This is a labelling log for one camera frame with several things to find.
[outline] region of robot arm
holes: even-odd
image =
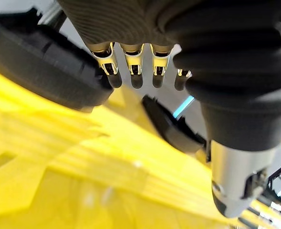
[[[201,102],[214,201],[225,217],[238,216],[263,191],[281,142],[281,0],[58,2],[116,87],[112,42],[128,57],[132,83],[142,67],[136,47],[152,44],[155,87],[181,45],[174,63],[192,69],[186,89]]]

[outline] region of black fingertip pad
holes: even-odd
[[[142,74],[140,74],[140,75],[131,75],[131,84],[136,89],[141,88],[142,84],[143,84]]]
[[[163,85],[164,77],[162,75],[153,75],[153,86],[155,88],[160,88]]]
[[[113,88],[119,88],[122,85],[122,79],[119,72],[114,75],[108,75],[107,78]]]

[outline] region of yellow surface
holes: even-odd
[[[132,94],[86,114],[0,75],[0,229],[239,224],[215,208],[209,167],[160,139]]]

